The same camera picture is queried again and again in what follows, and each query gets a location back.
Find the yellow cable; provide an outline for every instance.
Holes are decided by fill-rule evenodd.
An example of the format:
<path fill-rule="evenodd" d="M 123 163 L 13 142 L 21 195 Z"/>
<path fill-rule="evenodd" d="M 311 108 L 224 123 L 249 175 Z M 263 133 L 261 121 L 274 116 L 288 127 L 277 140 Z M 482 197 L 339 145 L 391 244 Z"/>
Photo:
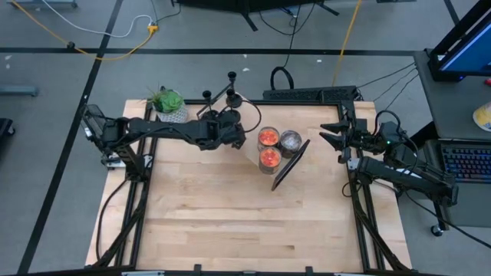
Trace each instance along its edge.
<path fill-rule="evenodd" d="M 36 18 L 34 18 L 34 16 L 32 16 L 28 11 L 26 11 L 24 8 L 22 8 L 22 6 L 20 6 L 15 0 L 12 0 L 12 3 L 18 8 L 20 9 L 21 11 L 23 11 L 32 21 L 34 21 L 37 25 L 39 25 L 41 28 L 43 28 L 44 30 L 46 30 L 48 33 L 50 33 L 52 36 L 54 36 L 55 38 L 57 38 L 59 41 L 63 42 L 65 45 L 68 45 L 68 41 L 64 40 L 63 38 L 61 38 L 59 35 L 55 34 L 52 30 L 50 30 L 48 27 L 44 26 L 41 22 L 39 22 Z M 153 33 L 158 30 L 158 27 L 157 26 L 149 26 L 148 27 L 148 31 L 149 31 L 149 34 L 148 34 L 148 37 L 147 39 L 145 39 L 145 41 L 143 41 L 142 43 L 140 43 L 138 46 L 136 46 L 133 50 L 129 51 L 128 53 L 120 56 L 120 57 L 93 57 L 95 58 L 96 60 L 98 61 L 117 61 L 117 60 L 120 60 L 120 59 L 123 59 L 127 56 L 129 56 L 130 54 L 134 53 L 136 50 L 138 50 L 139 48 L 141 48 L 142 46 L 144 46 L 153 36 Z M 80 49 L 80 48 L 74 48 L 76 51 L 82 53 L 82 54 L 86 54 L 86 55 L 89 55 L 92 57 L 91 54 L 87 53 L 86 51 Z"/>
<path fill-rule="evenodd" d="M 358 14 L 358 9 L 360 9 L 361 0 L 358 0 L 356 4 L 356 8 L 354 8 L 353 18 L 351 18 L 350 26 L 348 27 L 348 32 L 346 33 L 346 37 L 344 38 L 343 47 L 341 48 L 341 54 L 339 55 L 338 62 L 336 64 L 336 69 L 334 70 L 334 76 L 332 78 L 332 86 L 336 83 L 336 78 L 338 78 L 339 69 L 341 68 L 341 62 L 343 61 L 344 49 L 346 48 L 346 44 L 348 43 L 348 39 L 350 38 L 351 29 L 353 28 L 354 20 L 356 19 L 356 15 Z"/>

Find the jar with red contents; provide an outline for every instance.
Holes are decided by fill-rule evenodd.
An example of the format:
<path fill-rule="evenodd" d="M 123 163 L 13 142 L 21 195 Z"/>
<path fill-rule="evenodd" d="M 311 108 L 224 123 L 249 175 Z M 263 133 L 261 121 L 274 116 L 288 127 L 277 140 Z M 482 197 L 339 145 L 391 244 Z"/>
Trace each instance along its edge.
<path fill-rule="evenodd" d="M 279 132 L 272 126 L 265 126 L 259 131 L 258 150 L 261 151 L 267 146 L 277 146 Z"/>
<path fill-rule="evenodd" d="M 267 146 L 259 153 L 259 169 L 264 174 L 276 173 L 281 161 L 282 153 L 275 147 Z"/>

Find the caster wheel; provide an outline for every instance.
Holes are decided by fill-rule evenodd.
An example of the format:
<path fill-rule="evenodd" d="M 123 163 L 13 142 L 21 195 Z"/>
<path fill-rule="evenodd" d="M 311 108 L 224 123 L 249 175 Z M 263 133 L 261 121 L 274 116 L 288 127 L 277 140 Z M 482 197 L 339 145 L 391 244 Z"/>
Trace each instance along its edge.
<path fill-rule="evenodd" d="M 15 128 L 11 127 L 8 129 L 7 135 L 12 136 L 15 134 Z"/>
<path fill-rule="evenodd" d="M 431 234 L 433 234 L 435 237 L 441 237 L 443 235 L 443 231 L 438 225 L 433 225 L 431 226 Z"/>

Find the computer monitor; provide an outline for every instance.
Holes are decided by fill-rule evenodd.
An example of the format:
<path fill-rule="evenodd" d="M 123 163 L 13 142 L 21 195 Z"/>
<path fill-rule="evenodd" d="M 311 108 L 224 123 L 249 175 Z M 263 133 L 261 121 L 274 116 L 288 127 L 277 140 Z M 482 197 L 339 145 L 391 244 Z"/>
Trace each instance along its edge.
<path fill-rule="evenodd" d="M 491 76 L 491 1 L 480 0 L 430 52 L 435 81 Z"/>

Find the gray floor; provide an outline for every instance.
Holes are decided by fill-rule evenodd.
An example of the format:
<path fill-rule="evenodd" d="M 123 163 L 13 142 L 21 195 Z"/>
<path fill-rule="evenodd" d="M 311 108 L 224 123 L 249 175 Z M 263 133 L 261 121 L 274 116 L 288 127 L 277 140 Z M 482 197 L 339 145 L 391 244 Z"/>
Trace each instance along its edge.
<path fill-rule="evenodd" d="M 159 15 L 174 13 L 168 1 L 154 0 Z M 79 0 L 80 8 L 61 8 L 73 22 L 104 30 L 115 0 Z M 460 17 L 476 0 L 453 0 Z M 341 15 L 335 17 L 316 8 L 294 48 L 340 48 L 356 1 L 326 2 Z M 310 10 L 302 8 L 301 19 Z M 98 47 L 101 36 L 77 31 L 46 8 L 32 9 L 40 21 L 79 47 Z M 150 0 L 126 0 L 114 33 L 125 32 L 135 15 L 153 16 Z M 252 15 L 259 31 L 253 32 L 242 16 L 183 7 L 179 16 L 166 19 L 146 48 L 287 48 L 289 39 L 266 27 Z M 288 31 L 287 15 L 264 12 L 272 25 Z M 64 47 L 20 11 L 0 4 L 0 47 Z M 138 21 L 126 39 L 111 38 L 110 48 L 130 48 L 147 35 L 146 22 Z M 453 26 L 443 0 L 378 5 L 366 0 L 354 25 L 349 49 L 419 50 L 434 46 Z M 118 62 L 103 62 L 90 102 L 108 116 L 118 116 L 124 101 L 148 97 L 147 87 L 166 85 L 185 97 L 198 98 L 201 91 L 220 90 L 226 73 L 237 71 L 237 87 L 250 98 L 260 98 L 269 87 L 273 67 L 284 63 L 281 55 L 134 55 Z M 329 86 L 335 56 L 291 56 L 288 69 L 297 87 Z M 410 57 L 345 57 L 337 85 L 363 84 L 412 62 Z M 75 54 L 2 54 L 0 83 L 32 84 L 39 97 L 0 97 L 0 117 L 15 120 L 17 133 L 0 159 L 0 274 L 17 271 L 32 227 L 48 189 L 61 148 L 93 61 Z M 401 81 L 376 102 L 385 108 L 402 88 Z M 363 88 L 366 100 L 374 99 L 397 77 Z M 277 87 L 286 87 L 278 79 Z M 392 105 L 409 134 L 428 123 L 430 111 L 419 79 Z M 31 271 L 81 268 L 94 228 L 106 172 L 99 153 L 79 131 L 67 168 L 41 237 Z M 427 200 L 420 200 L 429 205 Z M 456 231 L 434 238 L 428 231 L 435 219 L 408 199 L 400 200 L 400 213 L 413 266 L 429 273 L 448 275 L 485 274 L 491 271 L 491 251 Z M 491 242 L 491 230 L 465 228 Z"/>

